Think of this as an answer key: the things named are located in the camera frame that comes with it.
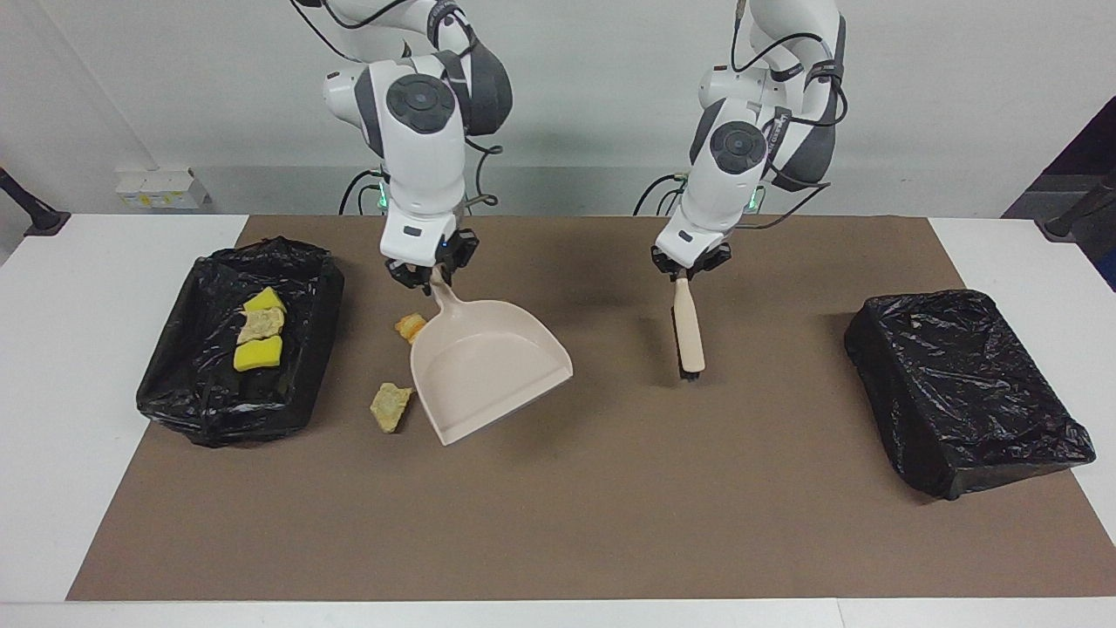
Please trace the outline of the beige plastic dustpan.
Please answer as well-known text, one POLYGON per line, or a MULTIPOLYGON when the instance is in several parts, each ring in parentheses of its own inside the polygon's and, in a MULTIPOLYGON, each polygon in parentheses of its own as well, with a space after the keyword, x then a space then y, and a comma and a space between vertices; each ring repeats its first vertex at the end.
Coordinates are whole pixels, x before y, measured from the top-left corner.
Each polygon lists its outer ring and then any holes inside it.
POLYGON ((573 378, 566 347, 530 311, 506 301, 463 301, 440 267, 431 271, 430 287, 439 311, 416 334, 410 367, 442 446, 573 378))

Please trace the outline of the open bin with black bag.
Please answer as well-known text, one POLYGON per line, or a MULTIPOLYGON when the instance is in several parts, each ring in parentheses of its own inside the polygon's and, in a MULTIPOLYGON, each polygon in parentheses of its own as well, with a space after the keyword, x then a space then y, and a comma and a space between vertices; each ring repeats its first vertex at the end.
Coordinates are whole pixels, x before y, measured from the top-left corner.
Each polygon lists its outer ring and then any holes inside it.
POLYGON ((300 432, 323 389, 344 287, 329 250, 283 236, 196 259, 140 381, 137 409, 204 447, 300 432), (242 306, 266 289, 287 309, 282 356, 275 367, 235 371, 242 306))

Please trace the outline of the white box on table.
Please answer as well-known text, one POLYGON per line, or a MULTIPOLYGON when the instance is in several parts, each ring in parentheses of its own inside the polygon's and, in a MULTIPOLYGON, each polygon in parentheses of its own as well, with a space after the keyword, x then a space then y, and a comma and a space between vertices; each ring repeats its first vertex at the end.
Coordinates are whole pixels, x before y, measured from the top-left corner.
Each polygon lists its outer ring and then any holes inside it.
POLYGON ((192 168, 117 171, 116 195, 125 207, 199 210, 210 194, 192 168))

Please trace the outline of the beige hand brush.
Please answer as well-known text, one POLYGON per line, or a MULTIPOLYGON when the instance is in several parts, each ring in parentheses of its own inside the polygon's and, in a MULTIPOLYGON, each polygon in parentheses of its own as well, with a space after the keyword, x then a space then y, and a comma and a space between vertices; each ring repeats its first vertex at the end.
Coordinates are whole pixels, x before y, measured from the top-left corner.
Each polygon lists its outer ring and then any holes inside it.
POLYGON ((672 319, 675 330, 675 345, 680 363, 680 377, 687 381, 698 381, 705 370, 705 356, 698 322, 698 310, 693 301, 689 278, 680 274, 674 282, 672 319))

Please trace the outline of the brown table mat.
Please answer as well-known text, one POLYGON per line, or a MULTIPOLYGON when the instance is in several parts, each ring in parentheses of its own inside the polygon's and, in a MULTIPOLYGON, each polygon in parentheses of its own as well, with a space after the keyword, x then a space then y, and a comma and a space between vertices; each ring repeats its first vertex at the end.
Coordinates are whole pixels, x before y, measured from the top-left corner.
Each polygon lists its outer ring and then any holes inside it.
POLYGON ((877 294, 961 286, 924 219, 793 218, 694 287, 708 370, 682 381, 653 218, 475 218, 465 299, 531 311, 574 377, 449 447, 407 385, 379 218, 250 218, 345 276, 310 425, 211 450, 144 433, 71 600, 1101 597, 1116 545, 1065 470, 937 501, 910 489, 844 337, 877 294))

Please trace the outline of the box wrapped in black bag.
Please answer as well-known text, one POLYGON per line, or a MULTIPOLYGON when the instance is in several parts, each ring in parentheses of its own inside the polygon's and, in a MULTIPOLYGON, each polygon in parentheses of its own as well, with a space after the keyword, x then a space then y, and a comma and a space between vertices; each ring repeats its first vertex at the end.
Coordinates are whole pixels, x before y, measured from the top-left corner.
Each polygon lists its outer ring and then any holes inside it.
POLYGON ((952 501, 1097 458, 1088 429, 981 291, 870 297, 844 346, 889 466, 925 495, 952 501))

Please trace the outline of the pale bread chunk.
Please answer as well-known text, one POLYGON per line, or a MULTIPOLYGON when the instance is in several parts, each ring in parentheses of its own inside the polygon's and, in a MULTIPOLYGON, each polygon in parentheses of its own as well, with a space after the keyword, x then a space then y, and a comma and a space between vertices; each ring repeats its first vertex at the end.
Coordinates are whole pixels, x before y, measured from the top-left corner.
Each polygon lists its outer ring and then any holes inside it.
POLYGON ((382 383, 368 406, 371 417, 376 421, 382 433, 391 434, 398 429, 414 392, 415 389, 408 386, 396 386, 391 381, 382 383))

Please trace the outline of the black stand foot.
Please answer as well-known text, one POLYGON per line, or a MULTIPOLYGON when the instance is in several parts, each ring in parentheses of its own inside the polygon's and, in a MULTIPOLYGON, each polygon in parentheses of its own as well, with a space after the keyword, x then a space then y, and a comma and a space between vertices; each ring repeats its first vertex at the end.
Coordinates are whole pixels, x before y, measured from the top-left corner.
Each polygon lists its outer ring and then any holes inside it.
POLYGON ((1085 218, 1091 218, 1099 212, 1116 207, 1116 167, 1100 178, 1088 194, 1079 199, 1057 218, 1037 220, 1040 234, 1049 242, 1074 243, 1072 228, 1085 218))
POLYGON ((25 236, 54 236, 71 219, 71 212, 56 210, 25 190, 3 166, 0 166, 0 189, 31 219, 25 236))

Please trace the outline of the large yellow sponge piece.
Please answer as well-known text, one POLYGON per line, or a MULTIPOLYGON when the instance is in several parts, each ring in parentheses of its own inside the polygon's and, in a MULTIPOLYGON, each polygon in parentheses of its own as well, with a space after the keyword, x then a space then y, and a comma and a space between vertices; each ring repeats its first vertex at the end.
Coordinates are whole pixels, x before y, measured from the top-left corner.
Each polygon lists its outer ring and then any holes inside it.
POLYGON ((275 335, 263 339, 251 339, 235 346, 235 371, 252 371, 262 367, 277 367, 282 363, 282 337, 275 335))

